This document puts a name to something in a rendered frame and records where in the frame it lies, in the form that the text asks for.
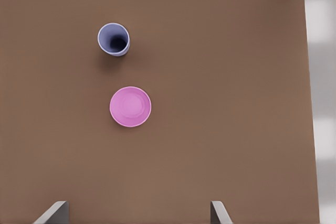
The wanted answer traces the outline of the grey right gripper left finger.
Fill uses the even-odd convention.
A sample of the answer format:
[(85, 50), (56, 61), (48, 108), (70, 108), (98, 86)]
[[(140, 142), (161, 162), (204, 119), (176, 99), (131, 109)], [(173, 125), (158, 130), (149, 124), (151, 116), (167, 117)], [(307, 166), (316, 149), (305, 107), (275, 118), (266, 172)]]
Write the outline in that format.
[(33, 224), (69, 224), (69, 202), (55, 202)]

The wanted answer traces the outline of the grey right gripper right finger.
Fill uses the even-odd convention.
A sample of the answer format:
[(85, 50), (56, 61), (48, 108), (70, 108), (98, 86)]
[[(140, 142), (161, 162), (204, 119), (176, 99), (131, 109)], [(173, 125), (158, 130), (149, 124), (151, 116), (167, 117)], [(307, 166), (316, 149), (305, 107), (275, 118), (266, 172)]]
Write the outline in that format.
[(221, 201), (211, 201), (210, 223), (211, 224), (233, 224), (224, 204)]

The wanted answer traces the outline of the pink bowl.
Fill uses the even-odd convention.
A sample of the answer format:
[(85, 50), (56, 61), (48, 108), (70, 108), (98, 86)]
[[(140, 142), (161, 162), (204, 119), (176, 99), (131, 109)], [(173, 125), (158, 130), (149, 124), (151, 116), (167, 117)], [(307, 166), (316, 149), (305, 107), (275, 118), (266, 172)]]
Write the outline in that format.
[(143, 89), (128, 86), (119, 89), (113, 94), (109, 110), (112, 118), (119, 125), (137, 127), (150, 117), (152, 102)]

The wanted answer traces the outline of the blue cup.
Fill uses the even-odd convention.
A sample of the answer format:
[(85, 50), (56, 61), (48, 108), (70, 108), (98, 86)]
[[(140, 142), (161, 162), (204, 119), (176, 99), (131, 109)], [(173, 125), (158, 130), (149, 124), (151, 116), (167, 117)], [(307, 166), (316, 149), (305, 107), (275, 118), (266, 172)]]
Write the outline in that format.
[(103, 25), (98, 32), (97, 41), (104, 52), (115, 57), (124, 56), (130, 48), (129, 32), (119, 23)]

